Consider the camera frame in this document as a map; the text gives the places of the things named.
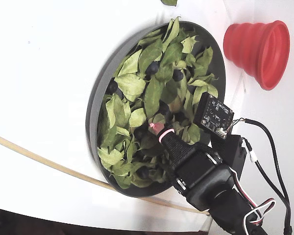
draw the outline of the gray bowl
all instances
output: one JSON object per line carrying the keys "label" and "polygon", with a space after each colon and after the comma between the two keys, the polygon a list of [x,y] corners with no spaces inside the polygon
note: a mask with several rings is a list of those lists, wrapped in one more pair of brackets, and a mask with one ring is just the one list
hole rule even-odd
{"label": "gray bowl", "polygon": [[[219,78],[218,81],[214,81],[212,85],[214,85],[218,89],[219,99],[223,101],[225,94],[225,68],[222,53],[216,40],[206,29],[195,23],[180,22],[180,26],[184,28],[193,27],[196,33],[199,35],[199,42],[195,44],[192,51],[193,54],[197,54],[203,51],[206,47],[212,47],[214,55],[209,65],[208,72],[214,73],[215,76]],[[86,133],[89,148],[95,159],[95,162],[100,167],[104,177],[109,182],[109,184],[111,184],[120,193],[131,197],[153,196],[167,190],[172,185],[170,182],[165,182],[162,184],[154,182],[146,188],[138,188],[134,185],[131,185],[128,189],[122,189],[119,187],[114,177],[110,176],[110,172],[102,166],[97,153],[97,124],[99,110],[107,86],[112,78],[114,71],[116,70],[122,59],[134,48],[134,46],[139,42],[140,39],[142,39],[148,33],[162,27],[167,28],[168,23],[160,26],[146,28],[130,37],[126,42],[118,47],[118,49],[110,56],[108,61],[103,66],[101,72],[99,73],[99,76],[93,86],[87,108]],[[210,136],[208,134],[202,134],[200,137],[200,141],[208,144],[210,141]]]}

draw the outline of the dark berry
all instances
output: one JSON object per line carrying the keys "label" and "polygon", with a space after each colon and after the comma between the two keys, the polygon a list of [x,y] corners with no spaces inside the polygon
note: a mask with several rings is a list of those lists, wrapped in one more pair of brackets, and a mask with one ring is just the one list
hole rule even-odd
{"label": "dark berry", "polygon": [[182,79],[183,79],[183,73],[181,72],[181,70],[174,70],[173,80],[178,82],[178,81],[181,81]]}
{"label": "dark berry", "polygon": [[149,177],[149,170],[147,166],[142,166],[141,168],[139,168],[136,171],[138,177],[140,177],[141,179],[145,180]]}
{"label": "dark berry", "polygon": [[124,98],[123,92],[119,88],[117,88],[116,92],[114,93],[117,94],[120,97],[120,99]]}
{"label": "dark berry", "polygon": [[118,87],[117,82],[116,82],[116,81],[111,81],[111,82],[109,83],[108,87],[107,87],[107,93],[108,93],[108,94],[113,94],[114,92],[117,91],[118,88],[119,88],[119,87]]}
{"label": "dark berry", "polygon": [[176,113],[176,114],[174,114],[174,116],[175,116],[175,120],[178,122],[182,122],[186,119],[183,112]]}
{"label": "dark berry", "polygon": [[157,73],[159,70],[159,66],[158,66],[158,63],[153,61],[149,66],[148,68],[146,69],[146,74],[147,75],[153,75],[155,73]]}
{"label": "dark berry", "polygon": [[159,113],[162,115],[166,115],[168,112],[170,112],[169,106],[163,102],[162,100],[159,101]]}
{"label": "dark berry", "polygon": [[144,135],[146,134],[146,129],[142,128],[142,127],[137,127],[134,130],[134,136],[136,139],[138,139],[139,141],[144,137]]}

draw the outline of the black circuit board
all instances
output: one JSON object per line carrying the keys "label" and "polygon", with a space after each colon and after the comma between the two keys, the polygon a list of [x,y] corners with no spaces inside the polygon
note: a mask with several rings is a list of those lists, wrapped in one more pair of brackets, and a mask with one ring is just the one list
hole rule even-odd
{"label": "black circuit board", "polygon": [[203,93],[198,104],[194,123],[208,132],[225,139],[234,112],[214,96]]}

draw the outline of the red silicone cup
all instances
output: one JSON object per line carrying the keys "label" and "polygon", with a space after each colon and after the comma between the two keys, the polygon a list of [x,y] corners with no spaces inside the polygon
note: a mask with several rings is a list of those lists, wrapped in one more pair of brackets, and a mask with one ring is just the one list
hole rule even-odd
{"label": "red silicone cup", "polygon": [[290,35],[285,23],[242,23],[231,25],[223,40],[227,59],[255,77],[264,90],[281,80],[290,53]]}

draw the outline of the white surface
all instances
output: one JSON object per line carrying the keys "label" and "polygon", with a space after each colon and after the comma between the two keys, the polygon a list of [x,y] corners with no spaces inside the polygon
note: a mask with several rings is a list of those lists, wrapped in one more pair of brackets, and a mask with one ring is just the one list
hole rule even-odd
{"label": "white surface", "polygon": [[[232,17],[233,22],[241,23],[242,16],[236,14]],[[275,20],[285,22],[290,32],[291,48],[288,65],[282,80],[270,92],[263,91],[254,78],[246,77],[249,89],[245,95],[242,116],[262,122],[273,136],[282,177],[289,192],[294,234],[294,0],[255,1],[255,22],[270,23]],[[247,124],[238,124],[238,133],[248,138],[265,172],[278,186],[266,134],[260,128]],[[241,183],[257,203],[270,197],[277,200],[276,207],[266,216],[263,228],[268,234],[283,234],[285,207],[249,159],[244,166]],[[227,233],[213,223],[209,235],[221,234]]]}
{"label": "white surface", "polygon": [[[230,20],[221,0],[179,0],[176,8],[164,6],[160,0],[0,1],[0,136],[104,181],[85,135],[87,103],[95,78],[110,54],[131,34],[176,16],[209,30],[222,49]],[[235,104],[239,113],[244,93],[241,86],[236,87],[241,70],[226,60],[225,67],[225,103],[234,105],[234,94],[240,94],[240,102]],[[124,197],[2,146],[0,189],[0,208],[65,223],[198,231],[205,219]],[[156,197],[190,207],[172,188]],[[128,202],[138,206],[127,209],[123,203]],[[100,214],[109,215],[110,220]]]}

